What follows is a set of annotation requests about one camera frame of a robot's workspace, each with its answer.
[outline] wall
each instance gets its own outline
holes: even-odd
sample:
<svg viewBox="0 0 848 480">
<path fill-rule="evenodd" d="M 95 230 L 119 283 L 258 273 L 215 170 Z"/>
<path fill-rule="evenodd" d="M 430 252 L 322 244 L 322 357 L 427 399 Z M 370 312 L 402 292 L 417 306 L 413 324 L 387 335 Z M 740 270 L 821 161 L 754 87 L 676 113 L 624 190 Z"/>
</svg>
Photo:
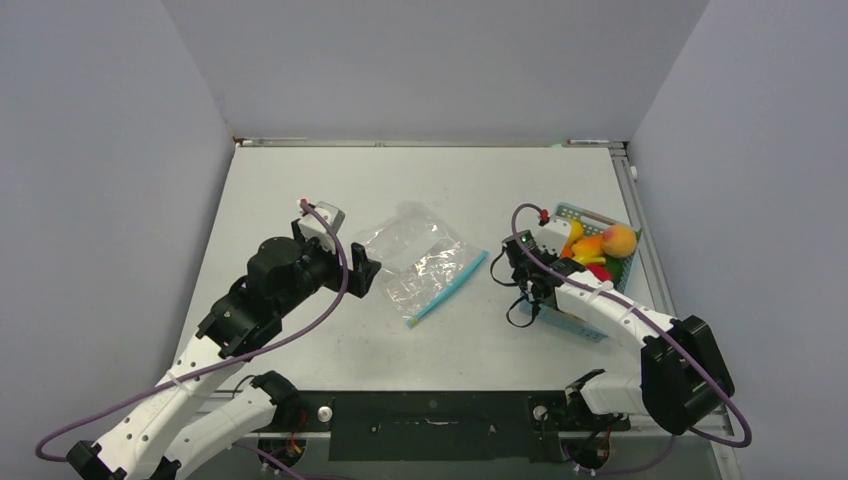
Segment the wall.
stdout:
<svg viewBox="0 0 848 480">
<path fill-rule="evenodd" d="M 848 3 L 713 0 L 631 144 L 678 314 L 713 326 L 746 479 L 848 477 Z"/>
<path fill-rule="evenodd" d="M 629 140 L 707 0 L 164 0 L 235 134 Z"/>
<path fill-rule="evenodd" d="M 159 378 L 232 155 L 158 0 L 49 3 L 0 1 L 6 480 L 74 478 L 37 440 Z"/>
</svg>

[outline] plastic bag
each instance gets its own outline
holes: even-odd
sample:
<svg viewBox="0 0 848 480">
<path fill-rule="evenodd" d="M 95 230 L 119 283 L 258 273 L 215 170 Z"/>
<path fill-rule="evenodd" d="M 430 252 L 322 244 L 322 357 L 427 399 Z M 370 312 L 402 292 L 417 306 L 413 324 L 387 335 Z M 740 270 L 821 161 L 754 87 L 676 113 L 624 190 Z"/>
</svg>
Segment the plastic bag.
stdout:
<svg viewBox="0 0 848 480">
<path fill-rule="evenodd" d="M 417 202 L 401 203 L 394 217 L 358 237 L 369 258 L 383 263 L 375 282 L 410 327 L 452 295 L 488 254 Z"/>
</svg>

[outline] purple cable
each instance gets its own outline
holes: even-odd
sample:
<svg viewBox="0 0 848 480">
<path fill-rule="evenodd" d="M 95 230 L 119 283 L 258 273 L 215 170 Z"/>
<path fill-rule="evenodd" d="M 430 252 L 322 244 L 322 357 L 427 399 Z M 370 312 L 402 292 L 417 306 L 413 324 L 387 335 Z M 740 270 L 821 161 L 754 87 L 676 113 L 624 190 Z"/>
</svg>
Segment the purple cable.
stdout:
<svg viewBox="0 0 848 480">
<path fill-rule="evenodd" d="M 641 473 L 645 470 L 650 470 L 662 463 L 663 460 L 665 460 L 666 458 L 668 458 L 669 455 L 671 455 L 671 451 L 674 450 L 674 444 L 676 441 L 677 437 L 672 435 L 671 439 L 669 439 L 668 441 L 668 446 L 665 447 L 665 451 L 663 451 L 663 453 L 661 453 L 657 458 L 651 460 L 650 462 L 644 465 L 640 465 L 638 467 L 619 468 L 617 470 L 595 470 L 595 476 L 603 477 L 609 475 L 629 475 L 631 473 Z M 571 457 L 566 458 L 565 461 L 575 463 L 574 460 L 571 459 Z M 583 473 L 592 473 L 592 469 L 586 468 L 581 465 L 578 465 L 578 467 L 580 467 L 580 471 Z"/>
<path fill-rule="evenodd" d="M 340 477 L 338 475 L 300 475 L 291 468 L 287 467 L 285 463 L 277 460 L 273 455 L 258 447 L 254 447 L 253 445 L 244 443 L 242 441 L 234 443 L 233 446 L 243 448 L 245 450 L 250 450 L 251 452 L 256 453 L 260 457 L 267 460 L 271 465 L 274 465 L 278 469 L 282 470 L 283 475 L 287 477 L 292 477 L 296 480 L 353 480 L 349 477 Z"/>
<path fill-rule="evenodd" d="M 321 224 L 321 226 L 323 226 L 327 230 L 327 233 L 330 234 L 330 237 L 333 239 L 333 243 L 336 245 L 336 251 L 339 254 L 339 262 L 341 263 L 341 268 L 342 268 L 342 283 L 341 283 L 341 286 L 339 287 L 339 294 L 336 295 L 335 299 L 333 299 L 333 303 L 331 303 L 330 306 L 327 307 L 327 310 L 325 310 L 324 313 L 319 315 L 318 318 L 316 318 L 312 323 L 310 323 L 309 325 L 298 330 L 294 334 L 289 335 L 288 337 L 280 340 L 279 342 L 272 343 L 271 345 L 267 345 L 263 348 L 260 348 L 259 350 L 255 350 L 253 352 L 246 353 L 246 354 L 240 355 L 238 357 L 229 358 L 227 360 L 224 360 L 223 362 L 216 363 L 215 365 L 210 365 L 208 367 L 197 369 L 197 370 L 190 372 L 190 373 L 187 373 L 187 374 L 185 374 L 181 377 L 177 377 L 177 380 L 176 380 L 177 382 L 186 382 L 186 381 L 191 380 L 194 377 L 206 375 L 207 373 L 214 372 L 216 370 L 220 370 L 222 368 L 228 367 L 228 366 L 236 364 L 236 363 L 246 362 L 246 361 L 250 360 L 251 358 L 258 357 L 259 355 L 262 355 L 264 353 L 268 353 L 271 350 L 276 350 L 276 349 L 282 347 L 283 345 L 288 345 L 289 343 L 297 340 L 298 338 L 300 338 L 300 337 L 306 335 L 307 333 L 311 332 L 312 330 L 314 330 L 315 327 L 317 327 L 318 325 L 321 324 L 321 322 L 326 320 L 327 317 L 329 317 L 330 314 L 333 313 L 333 310 L 335 310 L 336 307 L 339 306 L 339 303 L 341 303 L 342 298 L 344 298 L 344 294 L 347 291 L 347 281 L 348 281 L 347 257 L 345 256 L 345 253 L 344 253 L 344 247 L 342 247 L 342 242 L 341 242 L 341 240 L 339 240 L 339 237 L 336 235 L 336 232 L 333 231 L 333 227 L 331 227 L 330 224 L 327 223 L 326 220 L 324 220 L 324 217 L 319 215 L 312 207 L 310 207 L 306 203 L 301 203 L 300 207 L 303 209 L 303 211 L 305 211 L 309 215 L 312 215 L 313 217 L 315 217 L 316 220 L 318 220 L 318 222 Z M 64 435 L 64 434 L 70 432 L 71 430 L 76 430 L 77 428 L 82 427 L 83 425 L 88 425 L 91 422 L 95 422 L 97 420 L 100 420 L 101 418 L 109 416 L 109 415 L 117 412 L 118 410 L 124 409 L 124 408 L 126 408 L 126 407 L 128 407 L 128 406 L 130 406 L 130 405 L 132 405 L 136 402 L 144 400 L 145 398 L 150 397 L 152 395 L 156 395 L 157 393 L 162 392 L 164 390 L 167 390 L 169 388 L 175 388 L 174 382 L 162 383 L 162 384 L 160 384 L 156 387 L 151 388 L 150 390 L 146 390 L 144 392 L 141 392 L 138 395 L 135 395 L 133 397 L 130 397 L 130 398 L 124 400 L 123 402 L 120 402 L 116 405 L 113 405 L 113 406 L 107 408 L 106 410 L 103 410 L 100 413 L 95 413 L 94 415 L 83 418 L 82 420 L 78 420 L 78 421 L 73 422 L 71 424 L 65 425 L 64 427 L 62 427 L 62 428 L 60 428 L 60 429 L 58 429 L 58 430 L 56 430 L 52 433 L 49 433 L 46 437 L 42 438 L 38 442 L 38 444 L 35 446 L 35 456 L 42 459 L 42 460 L 46 460 L 48 462 L 67 462 L 65 457 L 60 457 L 58 455 L 50 455 L 48 453 L 44 453 L 44 446 L 47 445 L 49 442 L 51 442 L 56 437 Z"/>
<path fill-rule="evenodd" d="M 532 208 L 533 210 L 536 210 L 536 212 L 542 213 L 542 209 L 539 208 L 538 205 L 534 205 L 532 203 L 522 203 L 521 205 L 519 205 L 518 208 L 515 209 L 515 212 L 512 213 L 512 222 L 511 222 L 510 226 L 512 227 L 513 236 L 518 235 L 518 228 L 516 227 L 515 224 L 516 224 L 516 221 L 518 219 L 518 214 L 521 213 L 521 211 L 524 210 L 525 208 Z M 572 279 L 570 279 L 570 278 L 568 278 L 568 277 L 566 277 L 566 276 L 564 276 L 564 275 L 562 275 L 558 272 L 551 270 L 550 268 L 548 268 L 547 265 L 542 263 L 541 260 L 536 258 L 522 242 L 516 242 L 516 243 L 518 244 L 519 248 L 521 248 L 521 251 L 524 253 L 524 255 L 526 255 L 527 258 L 529 258 L 533 263 L 535 263 L 543 271 L 549 273 L 550 275 L 553 275 L 555 278 L 561 280 L 563 283 L 567 283 L 571 286 L 577 287 L 577 288 L 584 290 L 586 292 L 591 293 L 591 292 L 595 291 L 595 289 L 590 287 L 589 285 L 586 285 L 586 284 L 580 283 L 578 281 L 572 280 Z M 600 291 L 600 292 L 598 292 L 598 294 L 601 295 L 604 298 L 607 298 L 609 300 L 614 301 L 615 303 L 621 305 L 624 308 L 631 308 L 633 306 L 633 305 L 629 304 L 627 301 L 622 300 L 621 298 L 618 298 L 617 296 L 615 296 L 615 295 L 613 295 L 609 292 Z M 709 387 L 716 393 L 716 395 L 718 395 L 718 397 L 719 397 L 719 399 L 721 399 L 722 403 L 724 403 L 727 406 L 727 408 L 731 412 L 733 412 L 733 415 L 736 417 L 736 419 L 739 420 L 739 424 L 742 426 L 742 431 L 744 433 L 744 436 L 743 436 L 742 440 L 728 440 L 728 439 L 725 439 L 725 438 L 717 437 L 715 435 L 703 432 L 703 431 L 698 430 L 696 428 L 691 428 L 690 431 L 692 433 L 700 436 L 700 437 L 706 438 L 707 440 L 719 443 L 721 445 L 726 445 L 728 447 L 745 448 L 748 445 L 750 445 L 751 439 L 753 437 L 753 433 L 751 432 L 751 426 L 748 424 L 748 420 L 745 418 L 744 415 L 742 415 L 742 412 L 739 410 L 739 408 L 736 406 L 736 404 L 733 403 L 733 401 L 730 399 L 730 397 L 726 393 L 724 393 L 724 390 L 722 390 L 721 387 L 718 386 L 716 381 L 713 380 L 713 378 L 710 376 L 710 374 L 707 373 L 706 370 L 704 370 L 704 367 L 702 367 L 701 364 L 698 363 L 695 360 L 695 358 L 692 357 L 692 355 L 689 354 L 689 352 L 687 352 L 683 347 L 681 347 L 680 344 L 677 343 L 677 341 L 675 341 L 673 338 L 671 338 L 671 335 L 666 333 L 665 330 L 660 328 L 659 325 L 654 323 L 653 320 L 651 320 L 647 315 L 642 313 L 641 310 L 634 309 L 633 315 L 636 315 L 636 317 L 638 317 L 639 320 L 642 320 L 643 322 L 645 322 L 645 324 L 648 325 L 648 327 L 650 327 L 651 330 L 657 332 L 657 334 L 663 340 L 665 340 L 669 345 L 671 345 L 672 348 L 674 348 L 677 351 L 677 353 L 679 353 L 680 356 L 682 356 L 689 363 L 689 365 L 691 365 L 692 368 L 694 368 L 695 371 L 698 372 L 698 375 L 700 375 L 701 378 L 704 379 L 704 381 L 707 383 L 707 385 L 709 385 Z"/>
</svg>

